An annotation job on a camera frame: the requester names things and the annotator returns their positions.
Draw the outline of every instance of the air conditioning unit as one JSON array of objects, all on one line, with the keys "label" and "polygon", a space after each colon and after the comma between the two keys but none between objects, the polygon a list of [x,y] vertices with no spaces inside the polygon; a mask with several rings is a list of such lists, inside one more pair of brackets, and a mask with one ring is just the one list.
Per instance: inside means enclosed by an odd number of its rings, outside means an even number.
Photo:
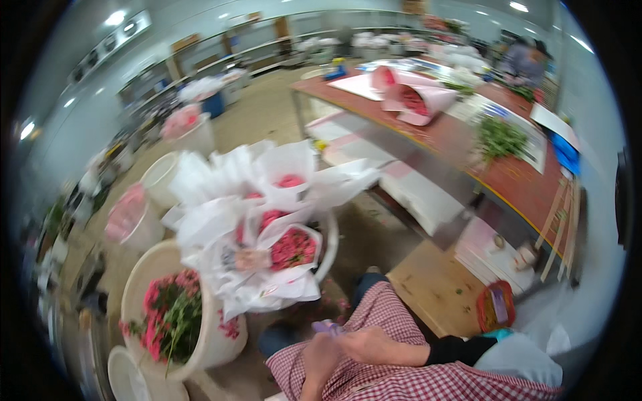
[{"label": "air conditioning unit", "polygon": [[118,26],[92,49],[67,77],[70,85],[80,83],[93,73],[106,59],[119,51],[127,42],[152,25],[150,13],[143,10]]}]

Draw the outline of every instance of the dark pants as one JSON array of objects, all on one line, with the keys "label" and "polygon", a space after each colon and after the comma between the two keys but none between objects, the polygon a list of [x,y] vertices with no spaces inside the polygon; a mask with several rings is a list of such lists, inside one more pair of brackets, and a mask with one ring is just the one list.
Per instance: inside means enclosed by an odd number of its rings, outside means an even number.
[{"label": "dark pants", "polygon": [[[352,307],[356,309],[370,287],[380,281],[388,281],[388,279],[380,273],[362,275],[357,281],[354,297],[352,298]],[[283,323],[275,323],[268,326],[259,336],[259,350],[266,358],[269,358],[276,354],[277,351],[301,341],[302,339],[296,335],[290,326]]]}]

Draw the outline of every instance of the red tabletop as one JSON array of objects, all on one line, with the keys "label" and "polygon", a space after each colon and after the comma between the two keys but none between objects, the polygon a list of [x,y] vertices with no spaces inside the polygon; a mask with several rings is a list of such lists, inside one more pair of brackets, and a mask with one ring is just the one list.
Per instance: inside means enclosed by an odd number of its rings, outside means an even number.
[{"label": "red tabletop", "polygon": [[[360,72],[351,69],[348,76]],[[477,180],[499,199],[513,208],[537,233],[541,233],[548,212],[553,205],[559,182],[563,178],[560,164],[548,142],[544,174],[539,174],[530,164],[516,157],[496,159],[489,166],[471,167],[471,150],[476,138],[475,129],[465,122],[440,113],[426,126],[416,126],[397,120],[397,112],[386,112],[377,101],[363,98],[327,85],[323,77],[317,76],[290,85],[290,88],[315,98],[322,99],[352,113],[360,115],[377,124],[411,139],[420,147],[427,148],[432,154]],[[510,111],[529,119],[532,104],[497,83],[486,83],[476,90],[482,96],[495,101]],[[558,209],[563,208],[563,201]],[[544,236],[551,246],[557,233],[556,224]],[[564,253],[566,233],[564,233],[558,254]]]}]

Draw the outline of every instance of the hand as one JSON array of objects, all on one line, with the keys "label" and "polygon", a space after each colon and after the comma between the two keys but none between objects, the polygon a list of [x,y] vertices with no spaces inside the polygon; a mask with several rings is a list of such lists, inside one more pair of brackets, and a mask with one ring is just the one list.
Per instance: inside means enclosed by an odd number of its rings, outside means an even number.
[{"label": "hand", "polygon": [[328,333],[317,333],[303,350],[306,384],[323,389],[339,363],[340,350]]},{"label": "hand", "polygon": [[379,326],[338,336],[335,341],[350,358],[372,365],[424,366],[430,355],[428,345],[398,343]]}]

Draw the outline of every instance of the blue barrel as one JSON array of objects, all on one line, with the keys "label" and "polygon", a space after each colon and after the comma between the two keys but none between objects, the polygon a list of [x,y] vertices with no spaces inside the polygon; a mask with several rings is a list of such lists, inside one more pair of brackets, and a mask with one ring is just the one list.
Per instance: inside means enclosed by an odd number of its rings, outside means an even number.
[{"label": "blue barrel", "polygon": [[209,98],[203,99],[203,113],[210,113],[210,118],[218,117],[225,111],[222,92],[222,90],[219,90]]}]

